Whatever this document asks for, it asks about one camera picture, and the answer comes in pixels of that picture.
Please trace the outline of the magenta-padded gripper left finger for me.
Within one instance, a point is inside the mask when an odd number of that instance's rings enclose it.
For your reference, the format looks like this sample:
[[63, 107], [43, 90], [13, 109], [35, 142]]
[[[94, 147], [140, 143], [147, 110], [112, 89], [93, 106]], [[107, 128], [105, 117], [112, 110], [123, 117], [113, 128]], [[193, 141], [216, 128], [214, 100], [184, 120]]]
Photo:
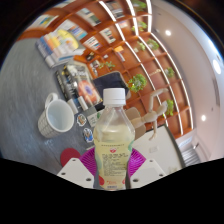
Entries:
[[76, 185], [92, 189], [94, 187], [97, 165], [94, 148], [81, 155], [74, 148], [65, 149], [60, 155], [62, 169], [58, 176]]

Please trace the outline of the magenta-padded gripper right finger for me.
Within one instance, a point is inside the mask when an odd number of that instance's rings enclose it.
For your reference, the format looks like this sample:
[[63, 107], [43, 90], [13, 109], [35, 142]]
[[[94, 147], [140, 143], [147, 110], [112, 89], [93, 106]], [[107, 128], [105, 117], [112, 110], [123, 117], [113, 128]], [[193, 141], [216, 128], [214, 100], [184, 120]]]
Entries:
[[154, 159], [146, 159], [136, 149], [132, 150], [127, 173], [130, 189], [146, 186], [166, 176]]

